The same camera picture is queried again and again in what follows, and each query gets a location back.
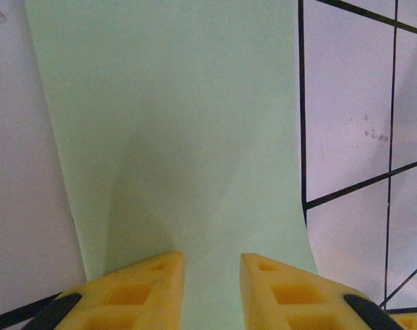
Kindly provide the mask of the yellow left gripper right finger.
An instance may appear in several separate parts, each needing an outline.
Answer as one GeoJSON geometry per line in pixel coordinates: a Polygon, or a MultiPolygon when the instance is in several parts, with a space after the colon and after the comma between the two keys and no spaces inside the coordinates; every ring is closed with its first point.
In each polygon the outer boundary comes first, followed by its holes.
{"type": "Polygon", "coordinates": [[[360,291],[253,253],[240,256],[246,329],[402,329],[360,291]]]}

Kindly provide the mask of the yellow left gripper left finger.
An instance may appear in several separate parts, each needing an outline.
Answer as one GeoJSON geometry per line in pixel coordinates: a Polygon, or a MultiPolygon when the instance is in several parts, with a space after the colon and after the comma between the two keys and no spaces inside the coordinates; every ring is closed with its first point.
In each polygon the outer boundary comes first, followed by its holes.
{"type": "Polygon", "coordinates": [[[169,252],[64,291],[32,329],[179,329],[184,255],[169,252]]]}

